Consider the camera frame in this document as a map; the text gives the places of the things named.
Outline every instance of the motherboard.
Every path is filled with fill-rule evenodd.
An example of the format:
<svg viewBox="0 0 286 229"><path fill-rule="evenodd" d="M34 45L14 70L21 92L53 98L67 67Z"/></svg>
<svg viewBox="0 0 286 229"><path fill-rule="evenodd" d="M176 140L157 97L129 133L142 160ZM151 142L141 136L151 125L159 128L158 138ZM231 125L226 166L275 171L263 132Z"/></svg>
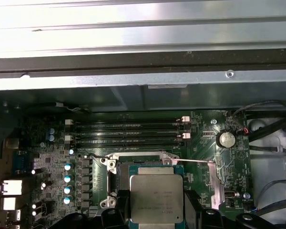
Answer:
<svg viewBox="0 0 286 229"><path fill-rule="evenodd" d="M245 114L237 120L246 125ZM230 219L250 212L249 144L238 123L227 110L26 119L11 167L13 179L31 179L25 228L47 228L73 212L94 217L114 207L119 190L137 189L149 177L137 175L132 186L134 167L180 167L183 189L195 190L202 206Z"/></svg>

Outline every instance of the green circuit board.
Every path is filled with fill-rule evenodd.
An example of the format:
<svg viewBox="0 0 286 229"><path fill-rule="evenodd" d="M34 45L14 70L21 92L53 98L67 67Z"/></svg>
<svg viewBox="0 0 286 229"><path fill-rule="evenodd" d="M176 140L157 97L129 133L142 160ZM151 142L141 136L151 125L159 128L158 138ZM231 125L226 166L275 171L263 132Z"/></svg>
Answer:
<svg viewBox="0 0 286 229"><path fill-rule="evenodd" d="M183 116L190 117L190 122L176 124L176 120ZM216 136L220 131L239 129L229 111L95 113L70 115L66 119L74 122L71 129L66 128L65 118L50 121L30 119L25 123L26 133L31 138L31 146L26 151L39 154L39 158L34 159L34 166L45 168L47 174L51 175L51 178L40 175L39 180L53 181L48 189L44 191L37 189L32 194L33 202L40 199L55 201L54 209L46 217L47 225L72 212L94 216L100 209L100 202L107 197L107 170L106 166L100 163L100 159L91 158L89 172L87 170L84 172L87 165L84 166L83 161L89 159L86 156L90 154L105 156L113 152L165 150L182 159L213 160L216 163L217 176L225 189L237 190L240 194L238 198L227 199L220 206L220 211L227 217L235 219L236 215L246 212L245 203L253 202L248 138L244 135L236 135L236 143L232 148L222 148L216 143ZM245 114L241 114L238 121L246 125ZM54 141L49 141L49 128L55 130ZM191 136L189 139L182 140L173 137L182 133L190 133ZM64 142L66 135L71 135L74 139L74 143L69 146ZM70 149L74 150L73 155L69 155ZM123 162L124 165L161 164L152 156L125 157ZM74 165L72 170L64 170L66 163ZM184 167L184 188L195 190L201 197L201 204L210 208L214 189L210 185L207 164L194 162L178 164ZM63 188L66 186L63 177L67 174L71 174L74 178L68 184L74 187L71 194L72 202L69 205L63 203L63 198L66 196L63 193ZM83 190L82 177L88 175L91 177L91 180L86 183L89 187ZM120 176L118 174L111 179L113 191L125 189L127 186L128 181L123 182L121 177L121 174ZM82 194L86 192L90 193L89 201L82 198ZM250 193L251 197L244 199L244 193Z"/></svg>

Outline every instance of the red wire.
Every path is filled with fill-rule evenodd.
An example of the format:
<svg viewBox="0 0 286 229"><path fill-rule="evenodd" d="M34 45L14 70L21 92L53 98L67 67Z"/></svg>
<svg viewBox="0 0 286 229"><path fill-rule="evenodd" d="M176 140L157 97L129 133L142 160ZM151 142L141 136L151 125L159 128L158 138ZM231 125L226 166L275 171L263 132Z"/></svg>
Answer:
<svg viewBox="0 0 286 229"><path fill-rule="evenodd" d="M245 127L245 128L244 128L244 132L245 132L245 134L248 134L248 133L249 133L249 130Z"/></svg>

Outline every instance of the wire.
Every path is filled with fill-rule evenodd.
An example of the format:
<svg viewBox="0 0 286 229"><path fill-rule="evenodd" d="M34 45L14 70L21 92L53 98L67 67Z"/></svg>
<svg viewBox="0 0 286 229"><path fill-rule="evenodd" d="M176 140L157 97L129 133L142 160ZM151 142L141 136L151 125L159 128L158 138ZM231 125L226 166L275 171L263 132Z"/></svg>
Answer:
<svg viewBox="0 0 286 229"><path fill-rule="evenodd" d="M268 152L277 152L277 147L261 147L261 146L249 146L249 149L256 150L256 151L268 151Z"/></svg>
<svg viewBox="0 0 286 229"><path fill-rule="evenodd" d="M237 109L233 114L232 114L232 119L234 119L234 121L244 130L244 132L246 132L245 130L245 127L243 124L241 124L235 117L238 113L244 111L244 110L247 110L247 109L250 109L254 106L261 106L261 105L266 105L266 104L280 104L282 105L283 107L285 107L286 109L286 104L283 103L282 101L280 100L266 100L266 101L262 101L262 102L258 102L258 103L254 103L254 104L249 104L247 106L244 106L244 107L241 107L239 109Z"/></svg>
<svg viewBox="0 0 286 229"><path fill-rule="evenodd" d="M109 158L108 156L99 156L99 155L96 155L96 154L90 154L90 155L93 156L94 158L106 158L106 159Z"/></svg>
<svg viewBox="0 0 286 229"><path fill-rule="evenodd" d="M266 207L263 207L262 209L260 209L259 211L257 211L255 214L257 216L262 216L264 214L273 212L273 211L278 211L281 209L286 208L286 199L275 202L273 204L269 204Z"/></svg>
<svg viewBox="0 0 286 229"><path fill-rule="evenodd" d="M252 134L249 135L249 142L253 142L257 139L268 136L284 127L286 127L286 118L280 119L268 126L254 131Z"/></svg>
<svg viewBox="0 0 286 229"><path fill-rule="evenodd" d="M77 112L77 111L80 111L80 110L81 110L80 107L75 107L75 108L73 108L73 109L71 109L71 108L69 108L69 107L66 107L66 108L67 108L67 110L72 111L72 112Z"/></svg>
<svg viewBox="0 0 286 229"><path fill-rule="evenodd" d="M255 202L255 205L258 207L258 202L259 200L261 199L262 195L268 190L270 189L273 185L276 185L276 184L286 184L286 180L274 180L274 181L271 181L269 182L268 184L266 184L261 192L259 193L257 199L256 199L256 202Z"/></svg>

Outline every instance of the small capacitor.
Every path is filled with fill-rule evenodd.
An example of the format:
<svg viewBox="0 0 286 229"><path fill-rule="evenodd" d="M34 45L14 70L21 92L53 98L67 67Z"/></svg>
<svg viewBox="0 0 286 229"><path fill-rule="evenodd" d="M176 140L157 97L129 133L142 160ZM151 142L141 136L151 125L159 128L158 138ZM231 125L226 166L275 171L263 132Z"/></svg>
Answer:
<svg viewBox="0 0 286 229"><path fill-rule="evenodd" d="M72 196L67 196L63 199L63 203L64 204L70 204L70 202L72 201L73 197Z"/></svg>
<svg viewBox="0 0 286 229"><path fill-rule="evenodd" d="M37 209L35 209L34 211L32 211L32 215L33 216L37 216L39 213L41 213L42 212L42 208L37 208Z"/></svg>
<svg viewBox="0 0 286 229"><path fill-rule="evenodd" d="M216 136L216 143L221 148L232 148L236 143L236 137L228 130L222 130Z"/></svg>
<svg viewBox="0 0 286 229"><path fill-rule="evenodd" d="M52 181L48 180L48 181L44 181L41 183L41 187L46 188L48 186L51 186L53 184Z"/></svg>
<svg viewBox="0 0 286 229"><path fill-rule="evenodd" d="M37 209L41 207L42 203L43 203L42 201L39 201L37 203L32 204L32 209Z"/></svg>
<svg viewBox="0 0 286 229"><path fill-rule="evenodd" d="M31 171L31 173L32 173L33 175L39 174L39 173L42 173L42 172L43 172L42 168L35 168L35 169L33 169L33 170Z"/></svg>
<svg viewBox="0 0 286 229"><path fill-rule="evenodd" d="M66 171L69 171L70 169L73 168L73 164L72 163L67 163L67 164L65 164L64 168L65 168Z"/></svg>
<svg viewBox="0 0 286 229"><path fill-rule="evenodd" d="M49 134L50 134L50 135L55 134L55 129L54 129L54 128L50 128L50 129L49 129Z"/></svg>
<svg viewBox="0 0 286 229"><path fill-rule="evenodd" d="M46 147L46 144L44 142L40 142L40 147L44 148L44 147Z"/></svg>
<svg viewBox="0 0 286 229"><path fill-rule="evenodd" d="M72 189L73 189L73 187L71 185L69 185L63 189L63 192L64 192L64 194L68 195L72 192Z"/></svg>
<svg viewBox="0 0 286 229"><path fill-rule="evenodd" d="M72 175L66 175L63 180L64 182L69 183L72 180Z"/></svg>
<svg viewBox="0 0 286 229"><path fill-rule="evenodd" d="M54 140L55 140L54 135L49 135L49 141L50 141L50 142L53 142Z"/></svg>

